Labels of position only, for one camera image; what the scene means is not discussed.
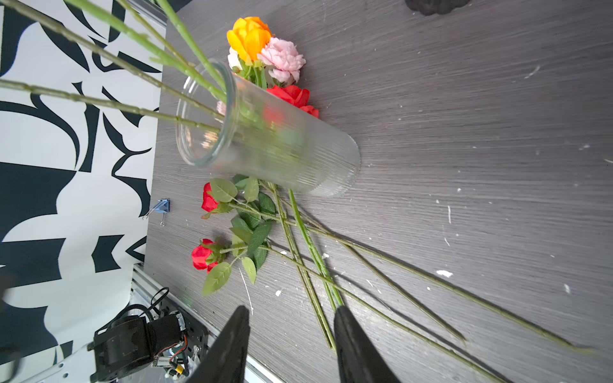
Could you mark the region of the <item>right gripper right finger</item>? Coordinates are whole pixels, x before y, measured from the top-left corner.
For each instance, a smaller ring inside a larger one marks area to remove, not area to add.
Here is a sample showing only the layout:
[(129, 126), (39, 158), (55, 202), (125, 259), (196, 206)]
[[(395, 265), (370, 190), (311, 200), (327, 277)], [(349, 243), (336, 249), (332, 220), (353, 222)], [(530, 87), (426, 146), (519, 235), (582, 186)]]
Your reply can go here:
[(341, 382), (400, 382), (347, 306), (335, 312), (334, 332)]

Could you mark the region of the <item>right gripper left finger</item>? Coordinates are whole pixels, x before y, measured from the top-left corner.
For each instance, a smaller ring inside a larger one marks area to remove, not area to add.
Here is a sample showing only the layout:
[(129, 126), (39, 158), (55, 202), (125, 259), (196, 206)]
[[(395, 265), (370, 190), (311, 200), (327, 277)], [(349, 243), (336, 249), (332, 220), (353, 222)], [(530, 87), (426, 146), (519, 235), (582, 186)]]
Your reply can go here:
[(238, 306), (187, 383), (244, 382), (250, 332), (249, 310)]

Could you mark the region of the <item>clear glass vase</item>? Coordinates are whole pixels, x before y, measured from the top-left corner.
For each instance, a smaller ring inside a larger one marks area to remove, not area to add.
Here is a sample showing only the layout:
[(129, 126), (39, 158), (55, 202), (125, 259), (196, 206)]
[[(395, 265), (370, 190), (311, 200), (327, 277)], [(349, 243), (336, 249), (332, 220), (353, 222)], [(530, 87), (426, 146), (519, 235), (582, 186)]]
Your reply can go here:
[(177, 148), (187, 164), (269, 181), (319, 197), (343, 194), (361, 168), (354, 139), (231, 72), (213, 68), (226, 85), (226, 110), (207, 113), (180, 100)]

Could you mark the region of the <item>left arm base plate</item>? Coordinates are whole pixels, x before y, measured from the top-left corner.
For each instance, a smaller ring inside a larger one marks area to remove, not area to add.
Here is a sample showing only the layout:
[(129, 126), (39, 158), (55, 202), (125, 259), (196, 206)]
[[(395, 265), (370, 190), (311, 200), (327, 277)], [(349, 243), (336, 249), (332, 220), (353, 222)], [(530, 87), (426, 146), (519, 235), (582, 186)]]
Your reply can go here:
[(147, 305), (129, 304), (94, 333), (92, 382), (118, 382), (147, 367), (188, 377), (208, 348), (209, 331), (169, 298), (164, 287)]

